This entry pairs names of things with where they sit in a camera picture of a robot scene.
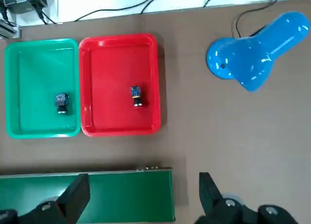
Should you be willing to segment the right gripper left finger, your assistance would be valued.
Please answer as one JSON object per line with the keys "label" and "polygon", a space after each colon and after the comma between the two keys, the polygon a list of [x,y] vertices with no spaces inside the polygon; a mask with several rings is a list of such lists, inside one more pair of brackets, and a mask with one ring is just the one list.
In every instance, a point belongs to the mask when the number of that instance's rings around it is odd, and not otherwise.
{"label": "right gripper left finger", "polygon": [[54,200],[37,205],[30,212],[19,216],[14,209],[0,211],[2,224],[75,224],[90,200],[89,175],[80,174]]}

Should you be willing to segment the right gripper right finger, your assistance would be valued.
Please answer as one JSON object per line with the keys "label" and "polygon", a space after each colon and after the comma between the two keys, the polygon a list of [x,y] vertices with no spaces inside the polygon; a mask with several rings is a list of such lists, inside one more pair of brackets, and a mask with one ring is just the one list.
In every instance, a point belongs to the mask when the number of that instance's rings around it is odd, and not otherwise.
{"label": "right gripper right finger", "polygon": [[204,210],[197,224],[298,224],[285,209],[261,205],[254,211],[234,198],[225,198],[208,172],[199,173],[199,198]]}

